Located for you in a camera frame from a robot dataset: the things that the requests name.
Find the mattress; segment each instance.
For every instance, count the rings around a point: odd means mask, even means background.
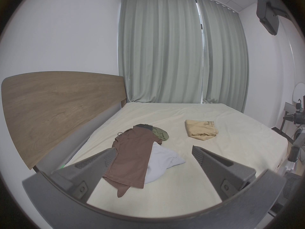
[[[219,134],[201,141],[188,137],[185,120],[214,121]],[[259,176],[275,170],[287,151],[287,140],[258,121],[224,104],[127,103],[98,128],[67,165],[81,161],[112,146],[119,132],[136,124],[165,130],[169,139],[162,145],[176,151],[185,163],[166,170],[159,179],[131,187],[118,198],[117,190],[101,179],[88,204],[135,217],[171,217],[197,212],[221,199],[192,156],[193,145],[203,147],[235,162],[250,166]]]

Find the brown shirt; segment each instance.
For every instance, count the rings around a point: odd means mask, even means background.
[[[116,158],[104,174],[104,179],[118,189],[122,197],[129,187],[144,188],[153,142],[162,144],[152,131],[134,126],[115,138]]]

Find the white wall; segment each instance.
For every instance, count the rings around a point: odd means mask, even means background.
[[[121,0],[24,0],[0,40],[0,82],[36,71],[87,71],[118,75]],[[21,208],[41,228],[22,180],[35,172],[20,158],[0,103],[0,171]]]
[[[245,114],[272,128],[280,128],[284,103],[293,103],[295,85],[305,83],[305,43],[291,21],[280,17],[276,36],[256,16],[254,3],[239,13],[249,53],[249,88]],[[283,129],[295,130],[291,123]]]

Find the pile of clothes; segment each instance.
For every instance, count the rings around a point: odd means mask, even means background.
[[[118,198],[130,187],[144,188],[166,169],[185,163],[175,151],[161,146],[168,138],[166,131],[147,124],[118,133],[112,144],[116,158],[103,176],[117,189]]]

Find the gray-green curtain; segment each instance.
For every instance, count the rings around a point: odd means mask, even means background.
[[[200,103],[202,58],[195,0],[122,0],[119,75],[128,102]]]
[[[205,45],[203,99],[243,112],[248,85],[248,54],[238,14],[211,0],[197,0]]]

